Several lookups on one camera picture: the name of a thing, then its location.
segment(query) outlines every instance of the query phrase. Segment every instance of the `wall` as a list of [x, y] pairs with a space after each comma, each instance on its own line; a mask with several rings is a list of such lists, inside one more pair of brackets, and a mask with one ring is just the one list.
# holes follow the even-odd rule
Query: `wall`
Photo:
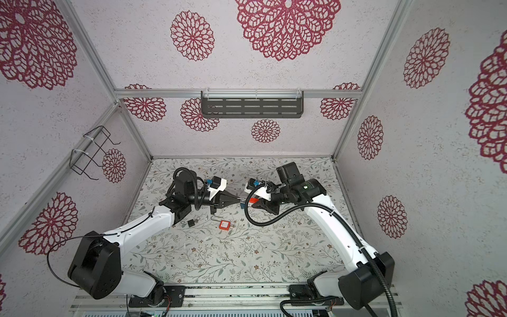
[[[115, 85], [130, 89], [359, 89], [396, 3], [73, 1]], [[301, 119], [258, 124], [204, 119], [197, 99], [126, 104], [154, 155], [226, 157], [329, 155], [353, 102], [306, 99]]]
[[414, 2], [339, 157], [411, 316], [507, 313], [506, 13], [500, 1]]
[[[0, 21], [3, 230], [111, 102], [51, 1], [30, 1], [26, 7], [24, 2], [2, 2]], [[101, 232], [118, 226], [126, 216], [146, 162], [118, 114], [106, 126], [114, 141], [121, 142], [114, 147], [124, 155], [125, 175], [112, 183], [106, 174], [112, 181], [118, 178], [100, 167], [87, 169], [98, 181], [70, 172], [54, 193], [55, 200], [48, 202], [54, 208], [40, 210], [24, 236], [2, 256], [0, 315], [64, 315], [77, 289], [50, 274], [43, 253], [59, 237]], [[115, 153], [106, 159], [106, 171], [119, 168], [122, 173], [123, 160]], [[104, 155], [98, 157], [102, 163]], [[52, 256], [62, 277], [77, 244], [71, 242]]]

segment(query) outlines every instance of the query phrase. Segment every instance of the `table surface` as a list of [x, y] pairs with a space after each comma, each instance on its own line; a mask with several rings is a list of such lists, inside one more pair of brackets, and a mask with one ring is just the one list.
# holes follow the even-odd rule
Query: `table surface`
[[[165, 198], [174, 170], [180, 166], [210, 179], [227, 179], [227, 190], [245, 198], [249, 178], [280, 183], [276, 168], [296, 162], [305, 179], [317, 179], [333, 199], [336, 208], [352, 224], [345, 199], [330, 158], [243, 158], [243, 159], [157, 159], [143, 184], [129, 220], [150, 211]], [[292, 206], [283, 206], [280, 210]], [[249, 209], [256, 221], [274, 216]], [[123, 260], [124, 268], [148, 271], [167, 283], [251, 283], [306, 281], [327, 270], [343, 270], [337, 251], [315, 222], [295, 211], [267, 227], [250, 224], [239, 204], [219, 209], [214, 216], [209, 207], [192, 212], [186, 220], [152, 236]], [[229, 231], [219, 229], [221, 220], [231, 222]]]

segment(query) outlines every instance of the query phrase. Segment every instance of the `floral tablecloth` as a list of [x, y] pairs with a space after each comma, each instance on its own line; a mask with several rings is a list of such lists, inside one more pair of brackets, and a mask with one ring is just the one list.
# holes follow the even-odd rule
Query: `floral tablecloth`
[[[325, 187], [351, 223], [330, 158], [157, 159], [129, 220], [146, 214], [165, 198], [172, 174], [180, 166], [203, 179], [225, 178], [227, 190], [245, 198], [243, 188], [249, 178], [278, 184], [276, 168], [292, 161], [305, 179], [315, 178]], [[274, 217], [253, 208], [249, 213], [257, 221]], [[178, 223], [152, 236], [125, 256], [124, 267], [151, 272], [168, 283], [294, 282], [323, 270], [343, 269], [340, 255], [303, 212], [292, 212], [267, 227], [250, 224], [239, 204], [219, 209], [213, 217], [209, 207], [203, 206], [186, 219], [194, 219], [196, 225], [189, 228]], [[219, 229], [220, 220], [232, 223], [229, 231]]]

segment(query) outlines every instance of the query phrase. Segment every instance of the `robotic arm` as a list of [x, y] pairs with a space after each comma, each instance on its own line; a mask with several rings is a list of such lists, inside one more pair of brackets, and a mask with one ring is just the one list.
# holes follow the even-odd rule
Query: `robotic arm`
[[135, 295], [146, 304], [157, 306], [164, 302], [164, 283], [148, 272], [122, 269], [122, 258], [147, 238], [170, 228], [184, 219], [192, 204], [196, 209], [209, 205], [213, 215], [218, 208], [239, 203], [239, 197], [227, 192], [227, 180], [213, 177], [197, 189], [194, 171], [180, 167], [166, 199], [146, 215], [114, 230], [98, 234], [89, 232], [78, 247], [68, 270], [68, 277], [95, 299], [107, 295]]
[[269, 225], [300, 206], [339, 251], [347, 270], [345, 274], [322, 272], [308, 279], [308, 284], [303, 288], [301, 285], [289, 287], [291, 300], [316, 302], [319, 298], [337, 296], [345, 298], [353, 308], [361, 309], [382, 293], [390, 294], [388, 288], [392, 281], [394, 260], [389, 253], [379, 254], [361, 238], [336, 209], [324, 187], [315, 179], [305, 181], [294, 162], [277, 168], [277, 172], [282, 182], [279, 185], [250, 179], [245, 186], [245, 192], [249, 193], [247, 202], [255, 193], [259, 200], [252, 207], [275, 215], [279, 214], [281, 204], [293, 203], [295, 207], [268, 222], [257, 223], [249, 216], [246, 205], [247, 219], [254, 225]]

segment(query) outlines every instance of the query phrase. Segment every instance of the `red doily pattern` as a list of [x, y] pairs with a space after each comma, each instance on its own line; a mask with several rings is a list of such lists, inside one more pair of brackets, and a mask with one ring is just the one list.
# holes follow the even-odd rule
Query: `red doily pattern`
[[481, 63], [481, 73], [469, 88], [468, 135], [481, 146], [481, 156], [500, 164], [507, 173], [507, 31], [500, 45]]
[[252, 48], [276, 60], [295, 59], [322, 42], [339, 0], [236, 0], [237, 20]]
[[0, 1], [0, 68], [30, 88], [65, 86], [77, 47], [51, 0]]
[[[134, 84], [125, 89], [151, 89], [145, 85]], [[159, 121], [165, 116], [165, 103], [162, 98], [124, 98], [125, 107], [131, 114], [145, 121]]]
[[215, 46], [208, 22], [190, 11], [176, 15], [171, 25], [171, 38], [178, 52], [189, 60], [207, 58]]
[[105, 178], [112, 183], [118, 183], [125, 176], [127, 163], [122, 152], [117, 149], [110, 149], [102, 159], [102, 171]]
[[385, 196], [380, 201], [377, 219], [382, 230], [391, 238], [400, 238], [407, 229], [405, 207], [396, 197]]
[[450, 45], [449, 34], [438, 27], [421, 36], [405, 62], [403, 75], [407, 85], [417, 89], [432, 81], [444, 66]]
[[273, 120], [262, 119], [253, 124], [251, 132], [255, 140], [269, 143], [280, 135], [280, 126]]
[[382, 147], [384, 141], [384, 131], [379, 118], [375, 116], [367, 117], [359, 128], [357, 134], [357, 148], [365, 160], [371, 160]]
[[504, 282], [484, 280], [480, 284], [474, 284], [466, 294], [467, 317], [507, 316], [507, 286]]
[[202, 116], [201, 99], [192, 98], [186, 100], [180, 109], [180, 115], [191, 129], [196, 131], [210, 131], [218, 126], [219, 119], [207, 119]]
[[0, 311], [2, 311], [2, 304], [7, 295], [5, 294], [5, 283], [2, 281], [2, 275], [0, 274]]
[[[333, 89], [350, 89], [357, 90], [361, 89], [358, 84], [343, 83], [334, 87]], [[320, 112], [324, 117], [331, 120], [340, 120], [347, 118], [350, 110], [354, 106], [355, 99], [352, 98], [324, 98], [320, 102]]]
[[[31, 228], [19, 239], [18, 245], [27, 253], [47, 254], [52, 246], [72, 237], [77, 223], [78, 210], [72, 198], [65, 193], [56, 193]], [[58, 250], [62, 245], [65, 242], [53, 250]]]

